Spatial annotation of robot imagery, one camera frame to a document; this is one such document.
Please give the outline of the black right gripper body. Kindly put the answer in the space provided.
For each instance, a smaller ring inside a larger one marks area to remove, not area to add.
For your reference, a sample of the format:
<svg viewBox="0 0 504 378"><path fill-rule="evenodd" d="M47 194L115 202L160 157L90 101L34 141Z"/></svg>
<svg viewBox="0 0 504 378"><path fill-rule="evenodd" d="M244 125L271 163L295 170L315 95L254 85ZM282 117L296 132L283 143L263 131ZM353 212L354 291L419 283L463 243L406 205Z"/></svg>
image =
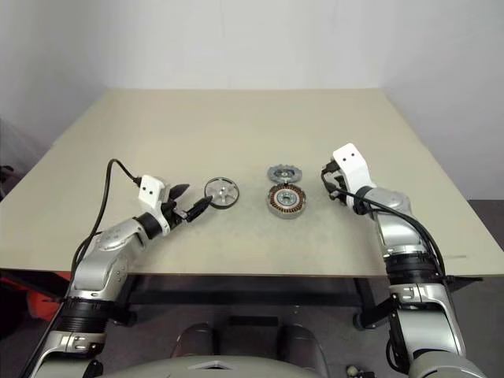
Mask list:
<svg viewBox="0 0 504 378"><path fill-rule="evenodd" d="M321 180L330 197L345 197L347 186L340 171L321 171Z"/></svg>

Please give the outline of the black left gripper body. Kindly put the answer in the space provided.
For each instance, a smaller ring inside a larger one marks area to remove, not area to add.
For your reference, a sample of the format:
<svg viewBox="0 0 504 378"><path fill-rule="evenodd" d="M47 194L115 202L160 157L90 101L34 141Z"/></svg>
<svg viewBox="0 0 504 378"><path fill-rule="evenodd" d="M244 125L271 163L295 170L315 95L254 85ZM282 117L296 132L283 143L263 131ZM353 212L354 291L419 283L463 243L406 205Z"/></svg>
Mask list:
<svg viewBox="0 0 504 378"><path fill-rule="evenodd" d="M188 217L187 211L177 208L176 199L177 196L168 195L164 202L164 218L170 229L177 228Z"/></svg>

